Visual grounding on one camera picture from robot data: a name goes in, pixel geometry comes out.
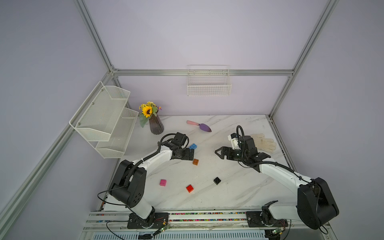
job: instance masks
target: vent grille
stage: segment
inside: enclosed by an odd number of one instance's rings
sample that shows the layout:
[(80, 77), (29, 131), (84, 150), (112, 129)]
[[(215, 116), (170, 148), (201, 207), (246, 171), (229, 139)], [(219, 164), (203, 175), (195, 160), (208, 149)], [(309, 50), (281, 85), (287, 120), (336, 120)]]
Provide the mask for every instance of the vent grille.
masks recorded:
[[(138, 239), (139, 232), (116, 232), (125, 240)], [(119, 239), (110, 232), (97, 232), (93, 240)], [(222, 239), (222, 240), (268, 240), (264, 230), (212, 230), (212, 231), (168, 231), (155, 236), (155, 239)]]

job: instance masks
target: marble table surface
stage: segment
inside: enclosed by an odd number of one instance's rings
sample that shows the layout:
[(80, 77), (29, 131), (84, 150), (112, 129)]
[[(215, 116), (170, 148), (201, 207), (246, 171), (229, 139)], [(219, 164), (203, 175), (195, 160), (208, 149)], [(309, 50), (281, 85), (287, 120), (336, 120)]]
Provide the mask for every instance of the marble table surface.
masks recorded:
[[(212, 132), (204, 132), (198, 126), (186, 121), (205, 123)], [(218, 115), (218, 116), (161, 116), (164, 132), (154, 135), (149, 126), (142, 128), (137, 119), (123, 160), (136, 160), (157, 148), (157, 142), (167, 133), (181, 132), (189, 137), (189, 145), (195, 143), (192, 161), (173, 159), (147, 176), (144, 198), (158, 210), (225, 210), (260, 209), (272, 200), (296, 201), (295, 195), (273, 178), (250, 168), (241, 167), (236, 161), (220, 159), (214, 151), (222, 146), (231, 146), (228, 135), (236, 132), (236, 126), (243, 127), (245, 135), (263, 133), (277, 143), (265, 115)], [(271, 157), (287, 166), (286, 159), (277, 146)], [(213, 180), (219, 177), (216, 185)], [(167, 185), (159, 185), (160, 180)], [(188, 193), (191, 184), (194, 190)], [(119, 203), (112, 196), (108, 201)], [(106, 204), (104, 211), (126, 211), (124, 206)]]

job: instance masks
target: red building block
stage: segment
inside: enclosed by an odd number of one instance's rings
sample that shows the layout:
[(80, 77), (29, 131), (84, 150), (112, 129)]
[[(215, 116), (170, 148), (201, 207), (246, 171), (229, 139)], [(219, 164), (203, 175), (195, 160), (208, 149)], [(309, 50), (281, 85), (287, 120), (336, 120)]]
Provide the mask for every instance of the red building block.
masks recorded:
[(160, 186), (165, 187), (166, 184), (167, 184), (167, 180), (165, 180), (165, 179), (160, 180)]
[(189, 185), (189, 186), (187, 187), (187, 190), (188, 190), (189, 193), (192, 192), (192, 191), (193, 191), (193, 187), (192, 187), (192, 185)]

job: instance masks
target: blue building block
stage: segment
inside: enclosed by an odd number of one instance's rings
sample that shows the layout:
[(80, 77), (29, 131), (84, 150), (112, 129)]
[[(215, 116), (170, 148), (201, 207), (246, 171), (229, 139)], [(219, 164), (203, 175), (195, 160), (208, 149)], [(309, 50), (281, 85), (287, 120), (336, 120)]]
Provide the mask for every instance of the blue building block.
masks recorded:
[(189, 146), (190, 149), (196, 149), (197, 148), (197, 145), (196, 144), (192, 144), (191, 146)]

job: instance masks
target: wire basket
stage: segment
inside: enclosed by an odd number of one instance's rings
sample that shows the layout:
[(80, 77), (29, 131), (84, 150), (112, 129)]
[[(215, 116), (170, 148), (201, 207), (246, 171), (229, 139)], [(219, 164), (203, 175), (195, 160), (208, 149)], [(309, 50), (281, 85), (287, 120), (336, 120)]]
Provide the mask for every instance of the wire basket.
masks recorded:
[(101, 82), (92, 103), (72, 127), (87, 141), (109, 141), (130, 92)]
[(70, 125), (103, 158), (121, 158), (139, 112), (126, 108), (130, 92), (99, 82), (70, 120)]
[(103, 158), (121, 158), (127, 149), (139, 112), (124, 108), (108, 142), (98, 142), (95, 149)]
[(231, 88), (228, 65), (188, 66), (188, 96), (229, 96)]

